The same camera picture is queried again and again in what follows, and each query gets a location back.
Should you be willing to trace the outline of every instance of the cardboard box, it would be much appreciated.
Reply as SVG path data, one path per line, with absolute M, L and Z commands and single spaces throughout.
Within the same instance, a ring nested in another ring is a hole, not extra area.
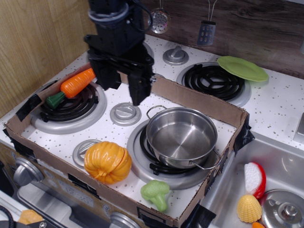
M 89 67 L 89 63 L 82 66 L 75 72 L 67 75 L 63 79 L 54 83 L 48 89 L 39 92 L 35 99 L 28 100 L 22 111 L 14 115 L 6 124 L 6 129 L 9 136 L 16 142 L 18 142 L 18 144 L 21 144 L 32 150 L 37 160 L 42 160 L 43 162 L 45 162 L 55 170 L 59 170 L 66 176 L 70 174 L 74 177 L 77 177 L 79 180 L 95 189 L 97 195 L 101 199 L 106 200 L 112 205 L 115 205 L 115 207 L 120 208 L 127 214 L 131 214 L 140 219 L 150 218 L 152 219 L 152 221 L 165 224 L 168 227 L 181 227 L 181 225 L 188 218 L 197 203 L 206 194 L 206 191 L 210 187 L 210 184 L 214 181 L 214 178 L 217 175 L 218 171 L 222 169 L 227 155 L 233 149 L 236 137 L 239 135 L 244 126 L 245 120 L 248 117 L 248 113 L 244 109 L 238 108 L 216 97 L 196 92 L 194 90 L 181 86 L 173 81 L 157 77 L 157 81 L 153 84 L 152 87 L 152 92 L 156 95 L 167 98 L 172 102 L 180 104 L 182 106 L 196 109 L 207 116 L 230 124 L 236 128 L 236 131 L 231 137 L 230 142 L 226 146 L 225 150 L 222 152 L 221 156 L 224 159 L 222 160 L 220 167 L 216 167 L 210 170 L 208 177 L 203 181 L 199 190 L 197 191 L 196 195 L 193 197 L 189 205 L 185 207 L 183 214 L 179 218 L 171 218 L 163 213 L 148 208 L 143 204 L 134 201 L 133 199 L 130 199 L 122 195 L 121 193 L 109 188 L 108 186 L 98 182 L 94 178 L 88 176 L 83 171 L 75 168 L 73 165 L 68 164 L 62 159 L 59 159 L 46 149 L 21 136 L 21 133 L 30 124 L 29 113 L 41 104 L 43 104 L 48 96 L 54 95 L 59 92 L 60 85 L 63 81 L 88 69 Z M 127 77 L 124 74 L 122 74 L 122 81 L 127 83 Z

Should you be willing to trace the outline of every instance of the toy broccoli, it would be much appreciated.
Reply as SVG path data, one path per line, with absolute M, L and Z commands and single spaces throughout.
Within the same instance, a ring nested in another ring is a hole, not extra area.
M 152 201 L 158 211 L 162 212 L 167 209 L 165 195 L 169 190 L 170 187 L 166 182 L 152 180 L 141 188 L 141 195 L 145 200 Z

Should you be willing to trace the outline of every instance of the speckled countertop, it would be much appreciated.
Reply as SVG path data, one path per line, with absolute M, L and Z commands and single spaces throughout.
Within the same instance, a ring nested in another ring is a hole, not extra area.
M 178 44 L 152 36 L 146 36 L 145 42 L 151 47 L 154 54 L 155 64 L 153 66 L 153 71 L 172 81 L 176 80 L 178 74 L 184 68 L 201 62 L 216 62 L 218 58 L 218 56 L 214 54 L 210 54 L 190 47 L 181 46 L 182 49 L 189 54 L 189 61 L 182 66 L 170 66 L 163 62 L 162 55 L 166 50 L 175 48 Z M 55 76 L 52 80 L 62 78 L 86 62 L 86 53 L 84 53 L 66 69 Z M 250 113 L 249 124 L 252 127 L 251 130 L 265 135 L 269 138 L 304 150 L 304 145 L 293 141 L 297 125 L 302 116 L 302 113 L 304 112 L 304 80 L 283 75 L 267 69 L 265 71 L 269 75 L 269 80 L 262 83 L 250 82 L 252 89 L 251 97 L 248 103 L 243 107 Z M 99 140 L 106 139 L 108 141 L 115 140 L 115 142 L 118 140 L 118 144 L 125 146 L 128 136 L 137 125 L 123 129 L 121 127 L 113 126 L 109 118 L 109 113 L 112 107 L 121 102 L 131 101 L 131 99 L 128 96 L 125 96 L 125 94 L 128 94 L 127 85 L 121 85 L 118 90 L 109 89 L 105 91 L 108 103 L 104 116 L 100 121 L 103 121 L 102 123 L 107 124 L 108 128 L 105 127 L 105 129 L 112 129 L 106 133 L 101 133 L 100 128 L 96 130 L 88 128 L 78 133 L 50 138 L 49 134 L 40 132 L 39 130 L 30 126 L 25 130 L 22 136 L 28 138 L 33 142 L 36 142 L 48 150 L 54 151 L 57 153 L 57 156 L 65 159 L 70 163 L 73 162 L 71 153 L 70 155 L 66 155 L 63 154 L 62 151 L 65 151 L 64 148 L 67 146 L 70 148 L 75 148 L 80 142 L 79 140 L 76 140 L 78 138 L 82 141 L 88 138 Z M 1 123 L 6 123 L 21 107 L 22 104 L 23 103 L 2 117 Z M 167 107 L 175 106 L 174 103 L 166 99 L 159 98 L 155 95 L 148 97 L 140 105 L 143 115 L 139 123 L 147 119 L 145 112 L 148 110 L 148 108 L 154 105 L 162 104 Z M 218 146 L 220 148 L 223 148 L 228 143 L 228 140 L 235 129 L 231 126 L 227 126 L 228 124 L 223 124 L 222 122 L 218 122 L 216 120 L 213 121 L 218 129 L 218 138 L 221 139 L 221 145 Z M 115 131 L 119 131 L 119 139 L 117 139 L 118 137 Z M 2 131 L 0 132 L 0 142 L 9 147 L 12 147 L 9 138 Z M 121 183 L 112 187 L 122 194 L 126 194 L 128 197 L 137 200 L 138 202 L 141 202 L 147 206 L 152 206 L 151 204 L 144 202 L 140 198 L 138 191 L 134 190 L 140 188 L 142 185 L 144 185 L 144 182 L 136 179 L 135 175 L 131 173 L 125 181 L 122 181 Z M 182 214 L 185 205 L 187 205 L 187 202 L 191 200 L 191 197 L 193 197 L 197 189 L 198 186 L 194 186 L 187 191 L 187 194 L 185 194 L 186 191 L 184 190 L 173 191 L 172 194 L 170 194 L 170 198 L 168 199 L 169 204 L 171 205 L 171 209 L 168 210 L 167 215 L 173 218 L 179 217 L 179 215 Z

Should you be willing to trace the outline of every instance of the sink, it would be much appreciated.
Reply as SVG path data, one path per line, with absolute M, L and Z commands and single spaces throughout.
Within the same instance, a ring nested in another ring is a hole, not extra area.
M 252 132 L 255 140 L 235 155 L 232 152 L 223 172 L 200 203 L 216 214 L 209 228 L 251 228 L 240 221 L 237 203 L 245 195 L 244 165 L 259 163 L 266 173 L 266 191 L 289 190 L 304 197 L 304 151 Z

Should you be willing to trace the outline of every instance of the lid handle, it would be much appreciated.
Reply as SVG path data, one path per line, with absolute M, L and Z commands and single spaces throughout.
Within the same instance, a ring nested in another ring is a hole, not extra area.
M 297 215 L 298 210 L 295 206 L 288 204 L 284 207 L 284 210 L 282 210 L 282 216 L 287 221 L 294 220 L 295 216 Z

